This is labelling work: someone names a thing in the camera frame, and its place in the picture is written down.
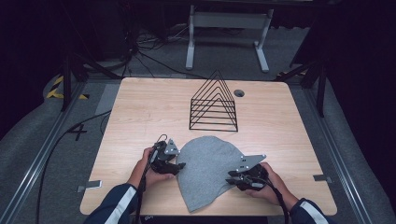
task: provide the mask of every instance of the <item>table top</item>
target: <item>table top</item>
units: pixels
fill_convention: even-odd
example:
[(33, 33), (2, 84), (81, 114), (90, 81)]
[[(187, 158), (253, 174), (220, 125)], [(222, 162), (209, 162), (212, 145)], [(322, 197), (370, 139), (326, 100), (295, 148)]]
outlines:
[[(231, 81), (238, 132), (189, 129), (191, 97), (204, 84), (201, 79), (125, 78), (113, 106), (90, 180), (102, 180), (99, 189), (86, 189), (80, 210), (93, 211), (116, 185), (126, 182), (143, 149), (152, 147), (161, 134), (172, 138), (178, 148), (191, 139), (214, 135), (234, 144), (245, 155), (265, 154), (265, 161), (283, 178), (296, 197), (318, 204), (326, 215), (336, 206), (322, 175), (289, 87), (280, 82)], [(273, 216), (283, 215), (278, 206), (247, 196), (232, 188), (212, 204), (192, 214), (184, 203), (177, 179), (147, 189), (142, 215)]]

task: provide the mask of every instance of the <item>gray fabric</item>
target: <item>gray fabric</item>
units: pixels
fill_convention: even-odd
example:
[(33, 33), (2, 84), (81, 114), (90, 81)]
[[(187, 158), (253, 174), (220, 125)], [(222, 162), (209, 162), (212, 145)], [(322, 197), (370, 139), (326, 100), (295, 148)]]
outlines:
[(184, 202), (193, 212), (215, 201), (231, 189), (225, 179), (235, 170), (243, 156), (233, 144), (215, 136), (203, 136), (188, 142), (177, 157), (186, 166), (177, 176)]

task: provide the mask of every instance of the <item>sleeve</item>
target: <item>sleeve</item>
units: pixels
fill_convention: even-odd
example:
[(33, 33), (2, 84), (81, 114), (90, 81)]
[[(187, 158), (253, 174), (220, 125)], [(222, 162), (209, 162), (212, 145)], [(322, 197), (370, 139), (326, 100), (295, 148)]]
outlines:
[(315, 203), (305, 198), (291, 208), (290, 217), (293, 224), (336, 224)]
[(130, 184), (114, 187), (84, 223), (130, 223), (129, 215), (137, 207), (136, 188)]

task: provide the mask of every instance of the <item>hand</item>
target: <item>hand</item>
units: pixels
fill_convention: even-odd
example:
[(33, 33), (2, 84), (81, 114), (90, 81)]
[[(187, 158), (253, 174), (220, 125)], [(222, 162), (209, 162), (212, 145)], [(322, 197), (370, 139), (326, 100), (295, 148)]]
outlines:
[[(137, 162), (134, 170), (131, 173), (131, 176), (128, 179), (128, 183), (132, 184), (135, 188), (139, 188), (140, 179), (142, 178), (143, 172), (146, 168), (146, 164), (149, 160), (149, 154), (150, 152), (152, 152), (152, 150), (154, 150), (153, 147), (148, 147), (144, 150), (142, 159)], [(146, 173), (146, 189), (159, 181), (171, 179), (173, 177), (175, 176), (172, 174), (157, 174), (152, 171), (151, 168), (149, 168), (148, 172)]]
[[(280, 176), (273, 171), (267, 162), (262, 162), (260, 165), (268, 172), (268, 178), (271, 180), (274, 187), (282, 194), (283, 201), (285, 202), (288, 211), (290, 211), (291, 208), (298, 202), (298, 199), (288, 190), (285, 182), (283, 182), (282, 178), (280, 178)], [(265, 186), (260, 191), (247, 189), (245, 190), (245, 193), (251, 197), (264, 198), (269, 203), (279, 205), (279, 201), (277, 200), (274, 191), (269, 186)]]

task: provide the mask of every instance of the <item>white stripe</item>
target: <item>white stripe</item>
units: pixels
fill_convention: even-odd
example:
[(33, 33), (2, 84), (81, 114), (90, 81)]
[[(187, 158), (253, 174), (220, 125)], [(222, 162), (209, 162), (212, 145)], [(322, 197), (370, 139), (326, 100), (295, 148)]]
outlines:
[(302, 202), (300, 207), (302, 207), (315, 221), (317, 224), (329, 224), (326, 218), (308, 202)]
[(117, 204), (117, 207), (108, 217), (105, 224), (119, 223), (122, 213), (128, 207), (128, 204), (131, 202), (135, 194), (136, 194), (136, 190), (132, 187), (129, 187), (128, 190), (125, 192), (125, 194), (122, 196), (119, 204)]

